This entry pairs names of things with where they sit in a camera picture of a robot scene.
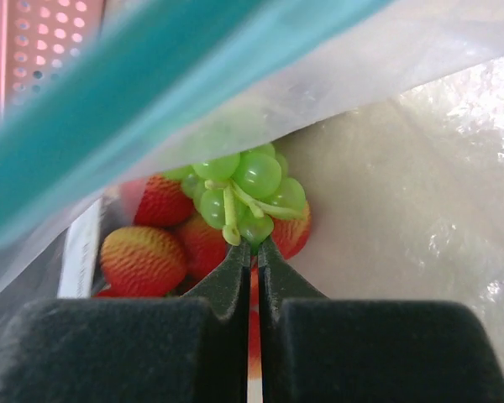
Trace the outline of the red fake strawberry bunch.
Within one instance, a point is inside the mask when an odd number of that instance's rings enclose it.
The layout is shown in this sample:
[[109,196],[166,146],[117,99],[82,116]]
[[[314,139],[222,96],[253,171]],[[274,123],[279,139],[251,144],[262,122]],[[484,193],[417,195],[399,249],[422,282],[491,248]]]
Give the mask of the red fake strawberry bunch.
[[132,223],[102,242],[105,296],[169,295],[184,280],[196,284],[205,278],[230,246],[242,243],[255,254],[272,238],[289,259],[302,250],[312,225],[303,187],[288,176],[264,199],[233,181],[207,181],[192,171],[127,181],[118,195]]

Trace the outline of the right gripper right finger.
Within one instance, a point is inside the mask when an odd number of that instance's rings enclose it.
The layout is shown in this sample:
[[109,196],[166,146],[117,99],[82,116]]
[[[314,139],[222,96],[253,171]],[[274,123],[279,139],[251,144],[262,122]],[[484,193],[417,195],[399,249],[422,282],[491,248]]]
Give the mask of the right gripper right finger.
[[452,301],[336,300],[258,252],[266,402],[504,402],[485,329]]

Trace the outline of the zip bag with fake fruit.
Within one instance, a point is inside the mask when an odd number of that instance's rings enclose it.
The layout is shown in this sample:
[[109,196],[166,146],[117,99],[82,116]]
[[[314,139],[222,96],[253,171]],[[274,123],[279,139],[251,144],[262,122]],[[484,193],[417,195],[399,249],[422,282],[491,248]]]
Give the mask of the zip bag with fake fruit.
[[504,1],[104,1],[0,120],[0,293],[110,186],[504,56]]

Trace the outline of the pink plastic basket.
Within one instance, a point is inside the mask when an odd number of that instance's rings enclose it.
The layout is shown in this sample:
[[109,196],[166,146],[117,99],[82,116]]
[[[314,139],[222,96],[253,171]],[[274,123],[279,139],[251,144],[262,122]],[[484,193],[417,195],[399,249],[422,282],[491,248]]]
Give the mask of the pink plastic basket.
[[0,120],[37,97],[96,37],[104,1],[0,1]]

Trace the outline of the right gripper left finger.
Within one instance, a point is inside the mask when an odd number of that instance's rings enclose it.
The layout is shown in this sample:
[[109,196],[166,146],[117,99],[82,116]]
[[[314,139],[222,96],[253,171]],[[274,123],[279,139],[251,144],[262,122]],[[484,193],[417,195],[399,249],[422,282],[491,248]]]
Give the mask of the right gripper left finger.
[[36,301],[0,342],[0,402],[244,402],[249,247],[185,295]]

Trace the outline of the green fake grape bunch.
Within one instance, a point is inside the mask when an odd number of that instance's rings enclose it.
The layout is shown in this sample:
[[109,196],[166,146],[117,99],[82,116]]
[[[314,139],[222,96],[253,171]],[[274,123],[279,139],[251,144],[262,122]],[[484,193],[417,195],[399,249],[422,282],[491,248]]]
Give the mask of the green fake grape bunch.
[[288,175],[285,157],[271,143],[162,176],[181,187],[207,227],[228,245],[245,242],[255,254],[271,238],[289,259],[307,242],[311,210],[306,192]]

